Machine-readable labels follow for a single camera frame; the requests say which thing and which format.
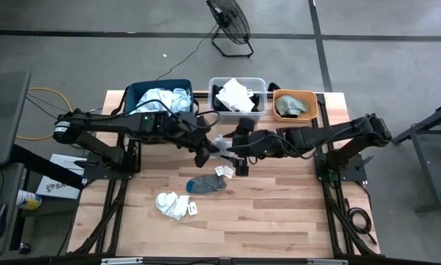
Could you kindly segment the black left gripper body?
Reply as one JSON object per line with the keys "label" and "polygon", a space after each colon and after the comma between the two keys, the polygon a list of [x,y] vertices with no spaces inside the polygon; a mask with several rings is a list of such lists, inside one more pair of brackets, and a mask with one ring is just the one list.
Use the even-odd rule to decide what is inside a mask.
{"label": "black left gripper body", "polygon": [[204,116],[193,113],[176,113],[164,119],[164,141],[186,149],[199,149],[210,141],[207,133],[211,126]]}

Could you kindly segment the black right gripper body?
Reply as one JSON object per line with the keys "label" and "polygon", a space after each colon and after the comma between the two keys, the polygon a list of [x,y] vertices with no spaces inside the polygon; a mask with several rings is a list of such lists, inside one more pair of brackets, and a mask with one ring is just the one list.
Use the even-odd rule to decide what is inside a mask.
{"label": "black right gripper body", "polygon": [[279,158],[280,140],[275,132],[257,130],[246,135],[234,136],[230,151],[239,157]]}

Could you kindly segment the grey sock with blue toe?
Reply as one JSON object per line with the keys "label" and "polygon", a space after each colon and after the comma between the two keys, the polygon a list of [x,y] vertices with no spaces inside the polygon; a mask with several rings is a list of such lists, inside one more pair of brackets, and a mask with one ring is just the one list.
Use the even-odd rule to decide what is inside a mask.
{"label": "grey sock with blue toe", "polygon": [[207,194],[222,191],[226,187],[223,177],[216,174],[197,176],[186,183],[186,191],[190,194]]}

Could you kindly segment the white cotton garment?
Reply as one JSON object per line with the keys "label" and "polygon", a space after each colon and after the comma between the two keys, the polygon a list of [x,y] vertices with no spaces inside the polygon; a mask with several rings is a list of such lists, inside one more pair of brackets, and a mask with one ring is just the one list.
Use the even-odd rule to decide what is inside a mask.
{"label": "white cotton garment", "polygon": [[232,112],[251,112],[253,103],[250,97],[252,95],[251,89],[232,78],[222,86],[217,98]]}

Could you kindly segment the pale patterned shirt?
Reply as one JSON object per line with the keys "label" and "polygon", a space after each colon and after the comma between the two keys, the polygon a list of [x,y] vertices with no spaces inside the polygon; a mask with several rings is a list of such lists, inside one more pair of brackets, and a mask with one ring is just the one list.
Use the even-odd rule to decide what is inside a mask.
{"label": "pale patterned shirt", "polygon": [[130,115],[168,110],[179,113],[189,112],[191,106],[191,95],[185,89],[174,88],[170,91],[164,88],[152,88],[136,102],[135,107],[130,107],[129,110]]}

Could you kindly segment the sage green sock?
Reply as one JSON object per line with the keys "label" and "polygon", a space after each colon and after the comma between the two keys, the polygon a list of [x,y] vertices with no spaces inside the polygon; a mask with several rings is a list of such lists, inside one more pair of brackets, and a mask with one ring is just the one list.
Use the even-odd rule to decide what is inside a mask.
{"label": "sage green sock", "polygon": [[299,110],[301,114],[307,113],[308,108],[302,100],[296,99],[290,95],[283,95],[276,99],[275,101],[276,112],[285,113],[292,112],[293,110]]}

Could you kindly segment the white sock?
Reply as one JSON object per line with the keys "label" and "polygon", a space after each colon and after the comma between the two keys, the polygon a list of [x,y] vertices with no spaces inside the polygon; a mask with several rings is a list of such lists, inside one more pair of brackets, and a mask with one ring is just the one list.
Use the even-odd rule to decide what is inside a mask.
{"label": "white sock", "polygon": [[188,212],[189,200],[189,195],[160,193],[156,196],[155,206],[163,215],[180,221]]}

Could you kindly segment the clear plastic bin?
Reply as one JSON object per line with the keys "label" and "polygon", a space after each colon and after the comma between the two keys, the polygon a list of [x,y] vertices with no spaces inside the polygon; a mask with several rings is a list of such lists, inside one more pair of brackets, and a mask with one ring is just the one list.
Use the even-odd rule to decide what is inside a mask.
{"label": "clear plastic bin", "polygon": [[261,112],[232,112],[225,111],[219,112],[220,121],[224,124],[233,124],[239,121],[241,117],[247,117],[253,119],[257,122],[267,111],[267,87],[266,83],[262,78],[257,77],[214,77],[209,81],[208,84],[208,103],[212,110],[212,87],[213,85],[223,86],[230,79],[235,78],[240,84],[251,89],[253,93],[258,93],[261,95]]}

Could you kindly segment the navy white-striped fabric basket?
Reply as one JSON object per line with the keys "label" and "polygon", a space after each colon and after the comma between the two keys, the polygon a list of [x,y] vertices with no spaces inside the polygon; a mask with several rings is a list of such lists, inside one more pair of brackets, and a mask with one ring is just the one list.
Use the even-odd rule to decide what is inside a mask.
{"label": "navy white-striped fabric basket", "polygon": [[[164,88],[166,90],[172,91],[174,88],[182,88],[188,91],[191,95],[192,106],[189,112],[184,113],[193,113],[194,115],[194,106],[197,105],[196,100],[194,99],[194,93],[191,87],[191,82],[188,79],[161,79],[155,81],[146,81],[146,82],[136,82],[127,87],[127,93],[124,100],[124,115],[130,115],[130,107],[135,107],[136,102],[149,90],[152,88]],[[157,113],[165,116],[171,116],[175,113],[168,111],[159,111],[159,112],[148,112],[148,113]]]}

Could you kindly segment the orange plastic bin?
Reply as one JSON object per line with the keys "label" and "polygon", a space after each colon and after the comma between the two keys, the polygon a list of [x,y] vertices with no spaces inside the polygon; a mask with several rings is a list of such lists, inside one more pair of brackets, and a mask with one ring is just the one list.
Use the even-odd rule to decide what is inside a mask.
{"label": "orange plastic bin", "polygon": [[[302,100],[308,108],[307,113],[300,114],[297,119],[281,119],[275,109],[275,101],[278,97],[290,95],[296,99]],[[274,91],[272,96],[272,115],[274,120],[280,122],[310,122],[318,115],[317,96],[312,91],[285,90],[279,89]]]}

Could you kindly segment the black floor fan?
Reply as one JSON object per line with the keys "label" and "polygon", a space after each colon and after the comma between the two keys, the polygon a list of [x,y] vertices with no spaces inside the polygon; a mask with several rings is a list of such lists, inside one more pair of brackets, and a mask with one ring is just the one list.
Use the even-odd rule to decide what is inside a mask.
{"label": "black floor fan", "polygon": [[[211,11],[217,28],[214,35],[211,37],[211,44],[219,51],[223,57],[236,58],[246,57],[250,58],[254,54],[254,49],[250,44],[250,25],[245,14],[240,8],[236,0],[206,0],[206,4]],[[222,30],[224,34],[237,45],[247,45],[250,49],[248,54],[226,54],[216,44],[216,39],[219,31]]]}

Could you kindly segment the white printed paper sheet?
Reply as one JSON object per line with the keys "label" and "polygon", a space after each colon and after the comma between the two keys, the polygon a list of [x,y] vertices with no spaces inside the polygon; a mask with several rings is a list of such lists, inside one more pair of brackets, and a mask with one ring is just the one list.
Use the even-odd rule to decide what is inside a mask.
{"label": "white printed paper sheet", "polygon": [[[74,162],[77,160],[86,160],[86,158],[72,157],[67,155],[53,154],[50,161],[69,169],[73,173],[78,174],[80,177],[84,174],[84,169]],[[42,180],[38,186],[36,194],[39,196],[46,197],[58,197],[63,199],[77,199],[80,190],[73,188],[69,185],[59,183],[55,180],[50,179],[47,176],[43,176]]]}

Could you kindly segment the white and yellow can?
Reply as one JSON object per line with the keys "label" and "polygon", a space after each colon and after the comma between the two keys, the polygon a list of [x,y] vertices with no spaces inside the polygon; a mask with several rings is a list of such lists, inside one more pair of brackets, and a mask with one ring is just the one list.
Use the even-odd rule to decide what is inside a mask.
{"label": "white and yellow can", "polygon": [[39,195],[32,192],[19,190],[17,193],[15,206],[26,211],[34,211],[40,207],[41,203],[42,199]]}

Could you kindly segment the dark grey metal stand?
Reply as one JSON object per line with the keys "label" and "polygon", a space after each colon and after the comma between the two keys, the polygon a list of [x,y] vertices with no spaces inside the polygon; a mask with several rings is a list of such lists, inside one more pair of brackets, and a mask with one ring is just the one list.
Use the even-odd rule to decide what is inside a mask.
{"label": "dark grey metal stand", "polygon": [[416,152],[433,202],[422,205],[415,213],[441,211],[441,107],[426,119],[412,124],[392,139],[394,145],[410,140]]}

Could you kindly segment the dark grey monitor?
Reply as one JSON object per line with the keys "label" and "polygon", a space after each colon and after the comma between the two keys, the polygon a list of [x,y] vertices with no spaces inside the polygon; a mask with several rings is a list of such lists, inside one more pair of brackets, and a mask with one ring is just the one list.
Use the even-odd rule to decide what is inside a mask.
{"label": "dark grey monitor", "polygon": [[31,74],[0,74],[0,165],[6,164],[15,142]]}

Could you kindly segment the grey side desk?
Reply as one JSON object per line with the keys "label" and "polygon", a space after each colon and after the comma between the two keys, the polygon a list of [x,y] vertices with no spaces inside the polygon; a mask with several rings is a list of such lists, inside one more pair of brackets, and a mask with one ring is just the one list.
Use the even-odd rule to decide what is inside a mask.
{"label": "grey side desk", "polygon": [[20,163],[0,166],[0,203],[7,205],[5,224],[0,228],[0,255],[8,250],[10,238],[13,234],[13,217],[18,190],[20,189],[21,177],[24,166]]}

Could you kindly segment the black table frame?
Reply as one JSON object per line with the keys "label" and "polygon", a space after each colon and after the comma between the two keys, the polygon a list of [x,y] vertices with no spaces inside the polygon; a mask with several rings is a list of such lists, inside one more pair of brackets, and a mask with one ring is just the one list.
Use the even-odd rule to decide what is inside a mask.
{"label": "black table frame", "polygon": [[191,178],[221,164],[211,158],[198,168],[184,149],[143,146],[131,180],[97,180],[81,193],[68,251],[99,255],[102,265],[343,264],[358,254],[340,220],[349,205],[370,209],[366,192],[324,183],[313,160],[253,161],[224,191],[192,196],[198,212],[180,220],[155,207],[159,193],[184,194]]}

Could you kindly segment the black slanted frame strut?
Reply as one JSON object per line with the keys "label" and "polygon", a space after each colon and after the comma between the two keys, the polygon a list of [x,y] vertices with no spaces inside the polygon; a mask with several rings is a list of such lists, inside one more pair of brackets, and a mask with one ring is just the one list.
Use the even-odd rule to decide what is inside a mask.
{"label": "black slanted frame strut", "polygon": [[10,153],[11,163],[22,163],[24,167],[32,172],[47,176],[59,183],[83,190],[85,185],[82,183],[82,177],[69,169],[66,169],[56,163],[51,162],[28,149],[14,144]]}

